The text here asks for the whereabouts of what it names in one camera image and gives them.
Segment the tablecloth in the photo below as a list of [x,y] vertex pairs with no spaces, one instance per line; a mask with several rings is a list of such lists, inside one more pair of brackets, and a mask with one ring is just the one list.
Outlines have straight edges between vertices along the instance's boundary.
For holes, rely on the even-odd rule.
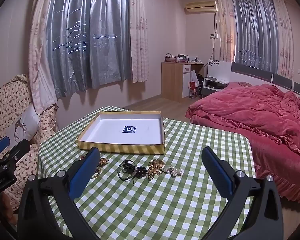
[[[67,170],[87,151],[80,150],[76,139],[99,111],[127,111],[113,106],[103,107],[58,131],[42,143],[38,155],[39,178]],[[121,155],[101,153],[108,157],[101,175],[91,179],[75,204],[101,240],[132,239],[201,239],[226,205],[206,172],[201,151],[210,146],[217,156],[227,160],[235,170],[255,177],[254,163],[247,138],[241,134],[163,119],[164,155]],[[116,172],[119,164],[133,160],[147,166],[152,159],[162,159],[183,171],[182,176],[170,174],[124,182]],[[252,199],[231,232],[239,232]],[[61,230],[71,236],[53,197],[50,204]]]

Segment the blue square label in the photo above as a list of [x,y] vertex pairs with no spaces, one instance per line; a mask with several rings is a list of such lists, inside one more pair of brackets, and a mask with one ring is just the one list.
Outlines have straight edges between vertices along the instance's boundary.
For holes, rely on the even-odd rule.
[[133,125],[133,126],[125,126],[123,129],[123,132],[135,132],[136,131],[137,126]]

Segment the ruffled bed skirt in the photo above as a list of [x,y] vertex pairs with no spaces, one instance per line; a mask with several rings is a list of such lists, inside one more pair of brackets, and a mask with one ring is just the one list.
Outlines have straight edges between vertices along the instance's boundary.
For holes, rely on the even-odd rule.
[[300,203],[300,186],[297,186],[270,171],[264,170],[258,164],[255,164],[254,167],[258,179],[263,179],[267,175],[271,175],[274,178],[280,197],[286,197],[288,200]]

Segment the red bedspread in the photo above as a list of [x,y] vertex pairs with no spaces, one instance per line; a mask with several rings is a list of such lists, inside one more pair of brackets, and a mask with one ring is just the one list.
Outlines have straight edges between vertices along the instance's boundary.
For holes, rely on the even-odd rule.
[[186,117],[193,114],[267,136],[300,154],[300,98],[291,91],[267,84],[223,90],[192,104]]

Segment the wooden cabinet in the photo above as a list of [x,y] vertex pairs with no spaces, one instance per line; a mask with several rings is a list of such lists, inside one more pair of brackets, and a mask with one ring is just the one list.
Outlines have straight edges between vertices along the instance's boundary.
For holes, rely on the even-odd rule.
[[180,102],[189,96],[189,82],[191,70],[200,71],[203,65],[188,63],[162,62],[161,86],[162,97]]

